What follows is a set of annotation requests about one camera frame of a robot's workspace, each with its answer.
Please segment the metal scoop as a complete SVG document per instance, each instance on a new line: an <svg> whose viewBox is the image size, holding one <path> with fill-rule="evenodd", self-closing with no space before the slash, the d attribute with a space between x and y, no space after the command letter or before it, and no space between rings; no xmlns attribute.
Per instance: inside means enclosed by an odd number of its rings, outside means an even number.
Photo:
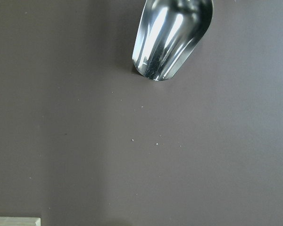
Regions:
<svg viewBox="0 0 283 226"><path fill-rule="evenodd" d="M132 54L137 72L172 79L209 29L213 10L211 0L147 0Z"/></svg>

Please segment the wooden cutting board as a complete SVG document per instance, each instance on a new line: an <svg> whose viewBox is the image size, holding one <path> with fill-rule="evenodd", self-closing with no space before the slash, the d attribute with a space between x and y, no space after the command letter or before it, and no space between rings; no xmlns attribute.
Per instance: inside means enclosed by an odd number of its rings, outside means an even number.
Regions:
<svg viewBox="0 0 283 226"><path fill-rule="evenodd" d="M28 217L0 217L0 226L41 226L41 219Z"/></svg>

